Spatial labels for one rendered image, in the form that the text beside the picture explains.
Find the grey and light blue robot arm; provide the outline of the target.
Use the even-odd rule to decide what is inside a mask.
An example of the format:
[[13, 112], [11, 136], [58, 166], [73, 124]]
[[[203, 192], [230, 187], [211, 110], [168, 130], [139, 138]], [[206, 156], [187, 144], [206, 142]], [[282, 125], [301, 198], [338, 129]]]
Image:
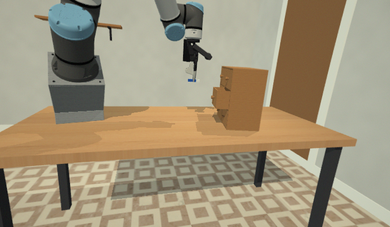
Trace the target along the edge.
[[[184, 35], [186, 39], [202, 39], [202, 4], [154, 1], [169, 40], [178, 41]], [[100, 8], [101, 0], [60, 0], [60, 4], [49, 9], [48, 22], [55, 51], [51, 66], [59, 78], [81, 83], [98, 75], [94, 39]]]

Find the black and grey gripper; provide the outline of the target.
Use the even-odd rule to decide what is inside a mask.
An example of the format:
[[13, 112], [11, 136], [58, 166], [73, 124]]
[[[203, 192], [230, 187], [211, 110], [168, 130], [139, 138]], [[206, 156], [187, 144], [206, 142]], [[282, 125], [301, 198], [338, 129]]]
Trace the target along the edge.
[[[183, 61], [194, 62], [194, 63], [190, 63], [189, 68], [185, 70], [186, 73], [193, 75], [193, 82], [196, 79], [197, 62], [198, 62], [198, 51], [196, 51], [193, 48], [196, 42], [200, 42], [200, 40], [184, 39], [184, 49], [183, 49]], [[194, 45], [191, 45], [191, 43], [193, 43]], [[190, 52], [190, 51], [194, 51], [194, 52]]]

